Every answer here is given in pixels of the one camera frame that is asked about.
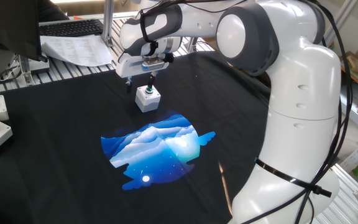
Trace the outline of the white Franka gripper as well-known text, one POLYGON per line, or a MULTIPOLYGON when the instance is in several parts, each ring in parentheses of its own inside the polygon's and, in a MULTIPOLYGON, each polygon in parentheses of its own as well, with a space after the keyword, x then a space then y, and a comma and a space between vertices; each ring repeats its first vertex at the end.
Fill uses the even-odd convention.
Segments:
POLYGON ((169 62, 165 62, 158 56, 130 56, 124 53, 118 60, 116 66, 116 73, 121 78, 127 78, 126 80, 126 93, 131 94, 132 91, 132 78, 136 75, 142 75, 145 73, 151 73, 147 84, 147 90, 153 90, 153 84, 157 71, 166 69, 169 66, 169 62))

